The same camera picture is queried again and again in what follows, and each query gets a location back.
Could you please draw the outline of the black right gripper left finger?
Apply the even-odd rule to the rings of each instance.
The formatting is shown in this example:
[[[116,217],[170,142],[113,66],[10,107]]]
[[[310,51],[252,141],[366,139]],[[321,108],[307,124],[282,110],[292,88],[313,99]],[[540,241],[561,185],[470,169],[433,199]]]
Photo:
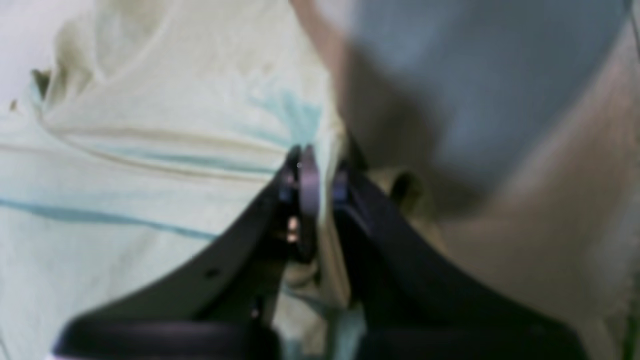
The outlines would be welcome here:
[[[274,178],[213,243],[154,283],[61,331],[55,360],[278,360],[272,330],[290,261],[318,249],[313,147],[295,146]]]

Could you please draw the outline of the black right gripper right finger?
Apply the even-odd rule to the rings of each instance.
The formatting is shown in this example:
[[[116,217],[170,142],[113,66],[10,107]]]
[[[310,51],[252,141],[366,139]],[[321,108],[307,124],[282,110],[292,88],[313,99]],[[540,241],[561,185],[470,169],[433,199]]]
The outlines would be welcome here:
[[[333,217],[365,317],[357,360],[585,360],[566,325],[439,254],[364,174],[341,161]]]

